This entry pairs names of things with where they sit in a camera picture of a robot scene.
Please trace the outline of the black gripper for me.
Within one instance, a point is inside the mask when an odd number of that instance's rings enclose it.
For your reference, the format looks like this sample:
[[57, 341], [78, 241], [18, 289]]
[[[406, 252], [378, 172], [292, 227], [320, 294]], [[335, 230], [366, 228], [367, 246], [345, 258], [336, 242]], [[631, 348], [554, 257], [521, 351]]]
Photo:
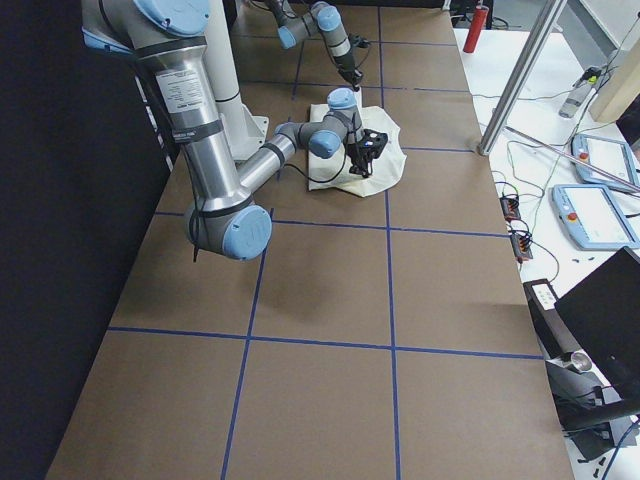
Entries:
[[[359, 90], [364, 73], [361, 66], [368, 59], [371, 42], [365, 37], [350, 34], [348, 37], [349, 47], [343, 55], [334, 55], [334, 63], [337, 67], [339, 75], [350, 85], [353, 90]], [[364, 49], [365, 54], [358, 59], [355, 51]]]
[[380, 157], [388, 139], [387, 133], [364, 129], [362, 138], [349, 144], [349, 173], [369, 178], [373, 174], [373, 161]]

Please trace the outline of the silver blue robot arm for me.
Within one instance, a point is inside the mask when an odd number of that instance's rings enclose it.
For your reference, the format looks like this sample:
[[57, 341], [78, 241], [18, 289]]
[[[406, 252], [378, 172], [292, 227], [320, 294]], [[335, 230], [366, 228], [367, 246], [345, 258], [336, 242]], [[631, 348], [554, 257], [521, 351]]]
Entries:
[[88, 47], [130, 60], [150, 75], [173, 140], [185, 152], [193, 202], [186, 234], [196, 250], [250, 260], [267, 247], [269, 213], [254, 193], [298, 151], [328, 159], [343, 152], [344, 168], [370, 176], [388, 137], [363, 125], [354, 59], [359, 37], [347, 33], [337, 8], [313, 3], [305, 14], [285, 1], [267, 5], [284, 47], [320, 35], [346, 86], [330, 92], [316, 122], [266, 130], [267, 119], [243, 104], [223, 5], [218, 1], [86, 1], [82, 31]]
[[371, 43], [362, 36], [347, 32], [334, 5], [316, 1], [304, 14], [296, 13], [288, 1], [264, 1], [264, 5], [277, 23], [277, 35], [284, 49], [291, 49], [320, 35], [338, 74], [355, 92], [360, 90], [364, 75], [355, 50], [369, 49]]

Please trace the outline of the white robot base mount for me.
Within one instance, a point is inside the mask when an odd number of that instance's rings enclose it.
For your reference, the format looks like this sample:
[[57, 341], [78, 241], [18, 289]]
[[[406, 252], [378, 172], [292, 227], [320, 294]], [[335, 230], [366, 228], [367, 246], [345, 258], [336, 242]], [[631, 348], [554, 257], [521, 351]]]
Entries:
[[218, 102], [217, 108], [233, 160], [248, 160], [264, 144], [269, 118], [252, 115], [238, 99]]

